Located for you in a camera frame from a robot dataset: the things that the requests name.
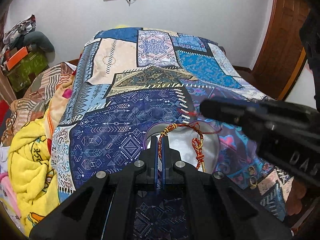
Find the yellow towel blanket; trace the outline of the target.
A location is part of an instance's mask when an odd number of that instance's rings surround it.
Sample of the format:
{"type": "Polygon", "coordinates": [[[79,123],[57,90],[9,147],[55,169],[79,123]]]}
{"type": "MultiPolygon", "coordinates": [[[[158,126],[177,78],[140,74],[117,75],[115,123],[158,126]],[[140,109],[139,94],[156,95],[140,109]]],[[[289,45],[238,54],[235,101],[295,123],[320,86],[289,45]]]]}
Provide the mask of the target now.
{"type": "Polygon", "coordinates": [[[50,161],[44,119],[26,123],[13,137],[8,154],[8,175],[26,236],[60,204],[50,161]]]}

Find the yellow round object behind bed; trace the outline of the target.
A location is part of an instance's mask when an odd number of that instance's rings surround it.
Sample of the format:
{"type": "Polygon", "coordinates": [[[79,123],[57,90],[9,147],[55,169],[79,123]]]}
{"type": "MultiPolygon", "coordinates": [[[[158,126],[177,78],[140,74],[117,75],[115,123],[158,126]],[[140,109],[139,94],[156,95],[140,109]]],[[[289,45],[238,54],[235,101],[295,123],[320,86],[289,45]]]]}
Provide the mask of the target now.
{"type": "Polygon", "coordinates": [[[115,29],[128,28],[128,27],[130,27],[130,26],[124,25],[124,24],[120,24],[120,25],[116,26],[115,29]]]}

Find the green patterned storage box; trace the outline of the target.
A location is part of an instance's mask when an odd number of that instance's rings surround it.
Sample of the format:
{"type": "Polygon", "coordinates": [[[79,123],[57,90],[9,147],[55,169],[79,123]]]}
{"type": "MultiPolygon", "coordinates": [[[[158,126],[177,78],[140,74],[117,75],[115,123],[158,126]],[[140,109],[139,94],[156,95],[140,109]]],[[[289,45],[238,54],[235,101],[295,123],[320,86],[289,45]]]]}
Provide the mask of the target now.
{"type": "Polygon", "coordinates": [[[46,67],[48,61],[42,52],[30,52],[7,74],[14,92],[27,89],[46,67]]]}

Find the blue patchwork bed cover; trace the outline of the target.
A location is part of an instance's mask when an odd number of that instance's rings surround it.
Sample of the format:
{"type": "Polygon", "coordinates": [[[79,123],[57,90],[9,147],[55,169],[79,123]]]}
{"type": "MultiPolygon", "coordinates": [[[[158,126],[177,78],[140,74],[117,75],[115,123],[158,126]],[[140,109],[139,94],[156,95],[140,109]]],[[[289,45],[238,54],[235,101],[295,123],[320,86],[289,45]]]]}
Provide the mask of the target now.
{"type": "Polygon", "coordinates": [[[32,239],[104,239],[109,175],[146,150],[149,128],[167,123],[157,138],[157,185],[138,191],[131,239],[190,239],[181,197],[162,188],[162,140],[190,128],[198,171],[204,133],[218,126],[220,150],[209,187],[217,239],[292,239],[278,169],[257,155],[241,126],[200,114],[214,97],[265,100],[218,45],[205,38],[147,28],[100,31],[84,47],[72,94],[54,129],[52,166],[62,203],[31,231],[32,239]]]}

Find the pile of patterned clothes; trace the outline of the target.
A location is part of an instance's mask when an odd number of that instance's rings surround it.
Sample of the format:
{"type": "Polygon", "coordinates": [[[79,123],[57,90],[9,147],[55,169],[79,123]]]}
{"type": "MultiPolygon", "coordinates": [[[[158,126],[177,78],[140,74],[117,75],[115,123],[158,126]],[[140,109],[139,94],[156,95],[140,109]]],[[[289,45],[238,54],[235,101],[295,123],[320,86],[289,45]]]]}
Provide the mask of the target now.
{"type": "Polygon", "coordinates": [[[3,43],[5,45],[12,44],[16,38],[21,35],[25,35],[31,31],[34,31],[36,28],[36,17],[31,15],[29,18],[18,22],[11,30],[7,31],[3,37],[3,43]]]}

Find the purple heart-shaped tin box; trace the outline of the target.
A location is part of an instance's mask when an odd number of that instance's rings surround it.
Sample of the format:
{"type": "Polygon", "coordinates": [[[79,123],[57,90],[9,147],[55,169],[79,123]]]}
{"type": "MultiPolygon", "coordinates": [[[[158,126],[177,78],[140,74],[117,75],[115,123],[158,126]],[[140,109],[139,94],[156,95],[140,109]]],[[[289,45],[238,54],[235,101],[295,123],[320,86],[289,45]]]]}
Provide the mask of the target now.
{"type": "MultiPolygon", "coordinates": [[[[217,164],[220,150],[220,142],[218,136],[219,127],[212,127],[204,121],[195,121],[191,123],[204,133],[204,168],[207,173],[213,173],[217,164]]],[[[159,137],[160,132],[167,127],[167,123],[159,123],[148,129],[145,139],[146,147],[150,147],[150,140],[153,135],[159,137]]],[[[196,154],[191,145],[191,140],[199,135],[190,128],[178,128],[168,135],[169,146],[180,152],[181,159],[196,166],[196,154]]]]}

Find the brown wooden door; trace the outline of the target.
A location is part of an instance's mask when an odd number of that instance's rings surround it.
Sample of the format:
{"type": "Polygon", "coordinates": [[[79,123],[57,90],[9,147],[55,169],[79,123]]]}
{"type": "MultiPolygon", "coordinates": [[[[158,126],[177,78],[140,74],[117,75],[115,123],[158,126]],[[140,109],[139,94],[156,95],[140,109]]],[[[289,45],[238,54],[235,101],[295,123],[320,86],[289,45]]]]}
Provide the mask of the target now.
{"type": "Polygon", "coordinates": [[[273,0],[267,33],[252,74],[268,96],[284,100],[306,62],[299,31],[310,7],[305,0],[273,0]]]}

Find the orange shoe box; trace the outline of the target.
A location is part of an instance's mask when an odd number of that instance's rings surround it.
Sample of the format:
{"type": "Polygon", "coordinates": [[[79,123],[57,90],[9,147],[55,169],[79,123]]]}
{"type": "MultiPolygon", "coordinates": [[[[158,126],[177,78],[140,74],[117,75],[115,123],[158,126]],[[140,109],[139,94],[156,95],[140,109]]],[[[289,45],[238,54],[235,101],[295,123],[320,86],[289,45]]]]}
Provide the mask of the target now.
{"type": "Polygon", "coordinates": [[[22,47],[19,51],[17,51],[14,55],[10,57],[7,61],[7,69],[10,71],[12,68],[16,66],[24,57],[28,55],[28,51],[26,47],[22,47]]]}

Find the striped beige quilt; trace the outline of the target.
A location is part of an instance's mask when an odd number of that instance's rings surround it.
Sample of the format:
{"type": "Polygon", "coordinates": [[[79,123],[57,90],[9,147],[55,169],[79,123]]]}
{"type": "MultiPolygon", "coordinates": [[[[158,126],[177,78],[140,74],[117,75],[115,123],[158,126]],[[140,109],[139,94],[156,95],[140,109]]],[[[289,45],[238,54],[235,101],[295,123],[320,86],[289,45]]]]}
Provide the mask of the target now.
{"type": "Polygon", "coordinates": [[[42,118],[56,90],[69,81],[76,66],[61,62],[35,77],[21,99],[11,103],[1,125],[1,143],[10,146],[14,135],[28,122],[42,118]]]}

